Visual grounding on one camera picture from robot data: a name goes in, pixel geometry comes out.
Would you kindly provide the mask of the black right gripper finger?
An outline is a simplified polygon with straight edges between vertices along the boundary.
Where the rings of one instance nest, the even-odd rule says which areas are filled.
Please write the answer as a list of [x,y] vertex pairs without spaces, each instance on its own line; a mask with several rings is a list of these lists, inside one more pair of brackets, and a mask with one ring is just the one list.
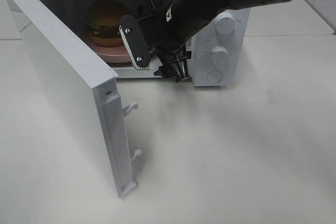
[[176,76],[176,71],[166,57],[161,53],[157,53],[157,57],[162,65],[154,72],[154,76],[159,76],[164,79],[174,78]]
[[187,66],[187,53],[185,49],[172,52],[168,56],[168,61],[175,71],[175,82],[181,82],[190,77]]

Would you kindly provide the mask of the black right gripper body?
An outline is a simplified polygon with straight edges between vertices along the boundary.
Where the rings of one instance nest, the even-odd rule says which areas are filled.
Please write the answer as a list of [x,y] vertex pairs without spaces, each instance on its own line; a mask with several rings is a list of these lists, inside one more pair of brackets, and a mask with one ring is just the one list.
[[143,0],[138,7],[138,23],[147,45],[167,59],[174,54],[187,56],[186,40],[180,33],[188,7],[186,0]]

